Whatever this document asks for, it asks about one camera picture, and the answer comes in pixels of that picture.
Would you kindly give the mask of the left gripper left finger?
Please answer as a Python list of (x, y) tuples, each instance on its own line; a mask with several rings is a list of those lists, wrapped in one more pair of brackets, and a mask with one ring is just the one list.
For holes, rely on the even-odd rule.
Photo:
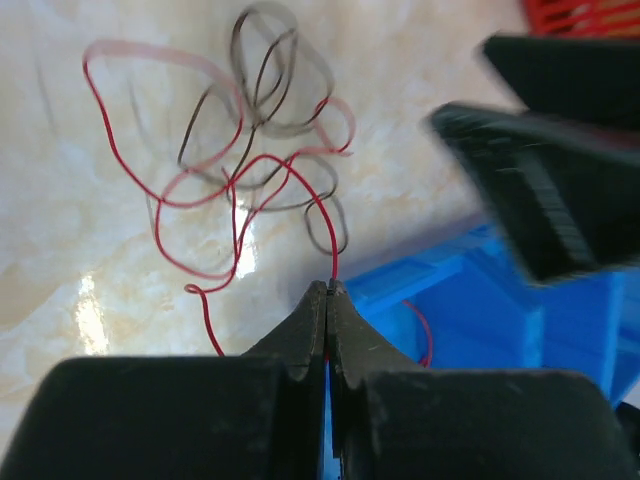
[(43, 378), (5, 479), (319, 479), (326, 286), (239, 356), (77, 357)]

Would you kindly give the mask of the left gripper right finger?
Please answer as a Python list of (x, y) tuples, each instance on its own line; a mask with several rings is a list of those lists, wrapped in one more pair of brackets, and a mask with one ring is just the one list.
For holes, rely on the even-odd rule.
[(346, 479), (635, 479), (637, 458), (585, 375), (424, 368), (326, 300), (333, 455)]

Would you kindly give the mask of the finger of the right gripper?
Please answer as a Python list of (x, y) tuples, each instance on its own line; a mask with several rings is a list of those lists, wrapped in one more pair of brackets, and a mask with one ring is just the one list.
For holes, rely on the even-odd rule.
[(482, 53), (534, 112), (639, 128), (639, 42), (494, 35)]
[(532, 283), (638, 266), (637, 133), (459, 102), (424, 126), (469, 176)]

